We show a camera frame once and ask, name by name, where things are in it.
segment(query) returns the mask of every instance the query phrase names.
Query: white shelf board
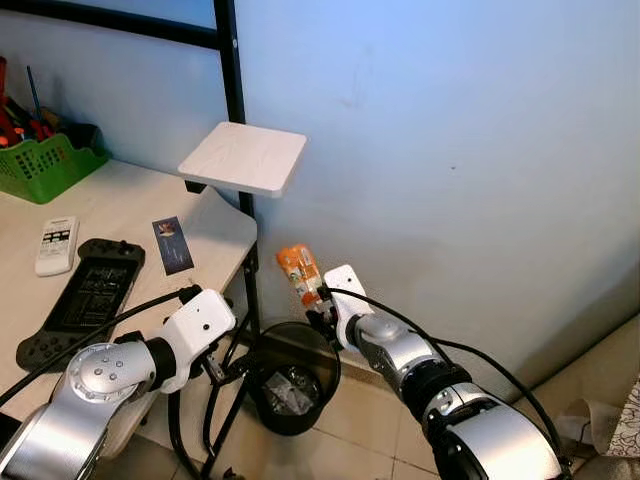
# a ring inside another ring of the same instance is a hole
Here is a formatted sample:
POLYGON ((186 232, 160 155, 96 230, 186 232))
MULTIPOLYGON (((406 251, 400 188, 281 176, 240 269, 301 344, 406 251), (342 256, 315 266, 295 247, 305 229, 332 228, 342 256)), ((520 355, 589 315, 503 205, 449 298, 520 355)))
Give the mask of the white shelf board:
POLYGON ((178 167, 187 180, 281 197, 307 137, 221 122, 178 167))

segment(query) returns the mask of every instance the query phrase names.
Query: electrical wire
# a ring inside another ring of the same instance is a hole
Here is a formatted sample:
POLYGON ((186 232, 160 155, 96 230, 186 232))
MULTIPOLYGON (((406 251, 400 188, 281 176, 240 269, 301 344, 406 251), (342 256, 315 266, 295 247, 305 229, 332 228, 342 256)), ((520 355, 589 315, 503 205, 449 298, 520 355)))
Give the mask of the electrical wire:
POLYGON ((144 310, 147 310, 151 307, 155 307, 161 303, 167 302, 174 298, 178 298, 183 293, 186 293, 193 287, 181 288, 180 290, 176 290, 175 292, 168 293, 166 295, 162 295, 158 298, 154 298, 153 300, 149 300, 148 302, 142 303, 136 307, 133 307, 130 310, 127 310, 124 313, 114 317, 109 320, 107 323, 97 327, 92 332, 86 334, 84 337, 80 338, 77 342, 69 345, 67 348, 62 349, 59 353, 55 354, 46 362, 42 363, 35 370, 24 376, 21 380, 19 380, 15 385, 5 391, 2 395, 0 395, 0 407, 11 400, 16 394, 18 394, 22 389, 24 389, 27 385, 33 382, 36 378, 38 378, 43 373, 46 373, 53 365, 55 365, 58 361, 62 360, 70 353, 76 352, 79 348, 85 346, 87 342, 97 337, 103 332, 106 332, 110 328, 116 326, 118 323, 126 320, 129 317, 132 317, 144 310))
POLYGON ((434 348, 436 348, 437 345, 444 345, 444 346, 447 346, 447 347, 456 348, 458 350, 464 350, 464 351, 473 353, 474 355, 477 355, 478 357, 482 358, 489 365, 491 365, 498 372, 500 372, 507 380, 509 380, 509 382, 511 382, 522 393, 522 395, 529 401, 529 403, 531 403, 531 406, 534 408, 534 410, 536 411, 536 413, 538 414, 538 416, 540 417, 540 419, 544 423, 544 426, 547 429, 547 432, 549 433, 549 437, 550 437, 550 441, 551 441, 551 447, 553 448, 554 452, 556 453, 556 455, 558 457, 561 456, 561 453, 560 453, 560 435, 558 434, 558 431, 556 430, 556 427, 553 424, 553 421, 551 420, 551 418, 549 418, 549 415, 547 415, 547 412, 544 410, 544 408, 542 407, 540 402, 538 402, 538 400, 535 398, 533 393, 524 384, 522 384, 511 372, 509 372, 506 368, 504 368, 502 365, 500 365, 500 363, 498 363, 496 360, 491 358, 489 355, 487 355, 486 353, 478 350, 477 348, 469 347, 468 345, 464 345, 462 343, 456 343, 456 342, 451 342, 449 340, 442 340, 442 339, 439 339, 439 338, 431 337, 419 325, 417 325, 413 321, 409 320, 404 315, 396 312, 395 310, 393 310, 390 307, 387 307, 383 303, 380 303, 380 302, 378 302, 376 300, 373 300, 373 299, 371 299, 369 297, 366 297, 365 295, 360 295, 359 293, 355 293, 355 292, 352 292, 350 290, 344 290, 342 288, 330 288, 329 287, 329 288, 326 288, 325 290, 329 291, 329 292, 332 292, 332 293, 341 293, 343 295, 348 295, 348 296, 357 298, 359 300, 362 300, 364 302, 369 303, 370 305, 373 305, 374 307, 379 308, 380 310, 383 310, 383 311, 393 315, 394 317, 402 320, 407 325, 409 325, 411 328, 413 328, 418 335, 420 335, 426 341, 430 342, 434 346, 434 348))
POLYGON ((213 463, 215 462, 216 453, 213 450, 213 445, 211 444, 211 423, 213 421, 213 411, 216 407, 216 401, 218 400, 218 393, 220 392, 220 387, 218 385, 211 386, 211 392, 209 393, 209 399, 207 400, 207 409, 205 411, 204 420, 202 421, 202 443, 204 447, 207 449, 207 459, 202 466, 202 470, 200 471, 200 478, 207 479, 209 478, 209 474, 213 469, 213 463))
POLYGON ((180 460, 180 463, 189 476, 193 480, 199 480, 200 472, 198 472, 191 458, 189 458, 187 449, 184 447, 184 443, 182 443, 182 434, 180 433, 180 390, 169 394, 167 411, 169 416, 169 437, 171 438, 173 451, 176 452, 178 460, 180 460))

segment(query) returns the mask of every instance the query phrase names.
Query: green plastic basket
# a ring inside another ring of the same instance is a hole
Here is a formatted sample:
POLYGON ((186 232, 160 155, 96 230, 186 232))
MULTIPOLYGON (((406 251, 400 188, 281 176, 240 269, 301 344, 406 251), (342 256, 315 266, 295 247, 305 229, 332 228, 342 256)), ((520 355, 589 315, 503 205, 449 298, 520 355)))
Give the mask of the green plastic basket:
POLYGON ((0 150, 0 190, 34 203, 47 203, 107 161, 90 148, 76 150, 61 133, 43 142, 26 140, 0 150))

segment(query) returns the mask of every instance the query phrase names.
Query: black cable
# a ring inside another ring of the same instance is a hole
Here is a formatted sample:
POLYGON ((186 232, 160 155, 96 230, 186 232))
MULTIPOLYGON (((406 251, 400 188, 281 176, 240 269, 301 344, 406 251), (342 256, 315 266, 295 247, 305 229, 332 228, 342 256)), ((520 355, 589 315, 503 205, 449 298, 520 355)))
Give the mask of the black cable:
POLYGON ((193 480, 200 480, 200 473, 195 467, 187 450, 182 443, 182 434, 180 433, 180 390, 176 390, 169 394, 167 401, 169 416, 169 436, 171 437, 171 445, 178 456, 178 460, 185 468, 189 476, 193 480))
MULTIPOLYGON (((223 371, 225 371, 229 366, 229 363, 231 363, 231 358, 233 357, 233 354, 235 353, 238 344, 240 343, 240 335, 242 335, 242 332, 247 328, 250 320, 250 316, 249 314, 247 314, 242 320, 242 323, 236 330, 235 334, 231 338, 231 343, 229 344, 229 347, 227 348, 227 351, 224 354, 224 358, 222 359, 222 363, 220 365, 223 371)), ((220 386, 217 384, 212 385, 211 393, 209 393, 209 399, 207 400, 207 409, 205 410, 204 419, 202 422, 202 443, 208 453, 207 460, 204 462, 204 465, 200 472, 200 478, 204 479, 209 478, 209 474, 213 469, 213 464, 218 455, 218 453, 214 449, 213 444, 211 443, 211 424, 213 422, 213 411, 216 406, 216 401, 218 400, 219 392, 220 386)))
POLYGON ((544 410, 544 407, 540 404, 540 402, 538 402, 538 399, 533 395, 531 390, 525 387, 524 384, 520 382, 520 380, 518 380, 515 376, 513 376, 511 372, 509 372, 506 368, 500 365, 496 360, 491 358, 486 353, 478 350, 477 348, 473 348, 468 345, 464 345, 462 343, 451 342, 449 340, 442 340, 440 338, 432 337, 432 340, 446 347, 456 348, 458 350, 464 350, 465 352, 473 353, 474 355, 482 358, 485 362, 487 362, 493 368, 498 370, 507 380, 509 380, 509 382, 511 382, 518 390, 520 390, 520 393, 522 393, 522 395, 529 401, 531 406, 534 408, 534 410, 542 420, 542 423, 544 423, 544 426, 546 427, 547 431, 549 432, 549 436, 551 437, 551 443, 552 443, 551 446, 553 447, 553 450, 556 452, 556 454, 560 454, 560 435, 558 435, 558 431, 556 430, 556 427, 553 424, 553 421, 551 420, 551 418, 549 418, 549 415, 547 415, 547 412, 544 410))
POLYGON ((536 413, 538 414, 538 416, 540 417, 540 419, 542 420, 542 422, 544 423, 544 426, 546 427, 549 436, 551 437, 551 447, 553 448, 554 452, 556 453, 556 455, 558 457, 561 456, 560 454, 560 435, 558 435, 558 431, 556 430, 555 425, 553 424, 553 421, 551 421, 551 418, 549 418, 549 415, 547 415, 547 412, 544 410, 544 408, 542 407, 542 405, 540 404, 540 402, 538 402, 538 400, 535 398, 535 396, 533 395, 533 393, 524 386, 524 384, 522 384, 515 376, 513 376, 511 374, 511 372, 509 372, 506 368, 504 368, 502 365, 500 365, 496 360, 494 360, 493 358, 491 358, 489 355, 487 355, 486 353, 473 348, 473 347, 469 347, 467 345, 461 344, 461 343, 456 343, 456 342, 451 342, 449 340, 442 340, 439 338, 434 338, 431 337, 429 334, 427 334, 427 332, 425 332, 422 327, 420 327, 419 325, 417 325, 416 323, 412 322, 411 320, 409 320, 407 317, 405 317, 404 315, 396 312, 395 310, 393 310, 390 307, 387 307, 386 305, 377 302, 376 300, 373 300, 371 298, 368 298, 364 295, 360 295, 359 293, 355 293, 352 292, 350 290, 343 290, 342 288, 326 288, 326 290, 328 290, 329 292, 333 292, 333 293, 341 293, 344 295, 349 295, 351 297, 357 298, 359 300, 365 301, 367 303, 369 303, 370 305, 373 305, 374 307, 379 308, 380 310, 383 310, 391 315, 393 315, 394 317, 399 318, 400 320, 402 320, 403 322, 405 322, 407 325, 409 325, 411 328, 413 328, 416 333, 418 333, 418 335, 420 335, 422 338, 424 338, 425 340, 427 340, 428 342, 430 342, 434 348, 437 349, 437 345, 445 345, 451 348, 457 348, 459 350, 464 350, 470 353, 473 353, 474 355, 477 355, 478 357, 482 358, 484 361, 486 361, 489 365, 491 365, 493 368, 495 368, 496 370, 498 370, 498 372, 500 372, 507 380, 509 380, 509 382, 511 382, 518 390, 520 390, 520 392, 522 393, 522 395, 529 401, 529 403, 531 403, 531 406, 534 408, 534 410, 536 411, 536 413))
POLYGON ((344 295, 348 295, 350 297, 354 297, 357 298, 359 300, 362 300, 364 302, 367 302, 370 305, 373 305, 376 308, 379 308, 380 310, 387 312, 390 315, 393 315, 396 318, 399 318, 400 320, 402 320, 404 323, 406 323, 407 325, 409 325, 411 328, 413 328, 422 338, 424 338, 425 340, 427 340, 428 342, 430 342, 433 345, 434 350, 436 350, 438 352, 438 354, 443 358, 443 360, 449 364, 453 364, 453 362, 451 361, 451 359, 449 358, 449 356, 444 352, 444 350, 442 350, 436 342, 433 341, 433 339, 431 338, 431 336, 425 332, 422 328, 420 328, 417 324, 415 324, 413 321, 409 320, 407 317, 405 317, 404 315, 402 315, 400 312, 395 311, 393 308, 391 307, 387 307, 385 304, 380 303, 376 300, 373 300, 372 298, 366 297, 365 295, 360 295, 359 293, 356 292, 352 292, 351 290, 344 290, 342 288, 324 288, 324 287, 320 287, 320 289, 323 289, 325 291, 328 292, 332 292, 332 293, 342 293, 344 295))
POLYGON ((183 294, 184 292, 190 290, 191 288, 193 288, 193 287, 181 288, 180 290, 177 290, 175 292, 171 292, 171 293, 168 293, 166 295, 162 295, 161 297, 154 298, 153 300, 149 300, 148 302, 142 303, 142 304, 140 304, 140 305, 138 305, 136 307, 133 307, 130 310, 127 310, 124 313, 121 313, 120 315, 114 317, 113 319, 111 319, 107 323, 97 327, 92 332, 90 332, 90 333, 86 334, 84 337, 80 338, 80 340, 78 340, 77 342, 69 345, 67 348, 64 348, 59 353, 55 354, 49 360, 47 360, 46 362, 41 364, 38 368, 36 368, 35 370, 33 370, 32 372, 27 374, 24 378, 22 378, 15 385, 13 385, 6 392, 4 392, 0 396, 0 407, 2 405, 4 405, 5 403, 7 403, 9 400, 11 400, 18 392, 20 392, 20 390, 22 390, 27 385, 29 385, 31 382, 33 382, 40 375, 42 375, 43 373, 46 373, 58 361, 62 360, 68 354, 74 353, 76 350, 78 350, 79 348, 83 347, 85 345, 85 343, 87 343, 89 340, 97 337, 101 333, 109 330, 110 328, 116 326, 118 323, 126 320, 127 318, 132 317, 133 315, 136 315, 136 314, 138 314, 138 313, 140 313, 140 312, 142 312, 144 310, 147 310, 148 308, 155 307, 156 305, 164 303, 164 302, 166 302, 168 300, 171 300, 171 299, 179 297, 181 294, 183 294))

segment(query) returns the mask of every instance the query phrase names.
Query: light blue wall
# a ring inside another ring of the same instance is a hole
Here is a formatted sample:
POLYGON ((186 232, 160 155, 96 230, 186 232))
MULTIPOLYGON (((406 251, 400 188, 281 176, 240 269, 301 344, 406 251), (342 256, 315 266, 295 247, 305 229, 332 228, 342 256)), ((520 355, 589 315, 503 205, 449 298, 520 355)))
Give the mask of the light blue wall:
MULTIPOLYGON (((300 312, 273 259, 295 242, 526 380, 638 308, 637 2, 236 3, 248 121, 310 138, 257 202, 266 317, 300 312)), ((210 23, 204 0, 111 5, 210 23)), ((0 52, 16 97, 30 63, 123 160, 174 171, 225 118, 215 52, 5 13, 0 52)))

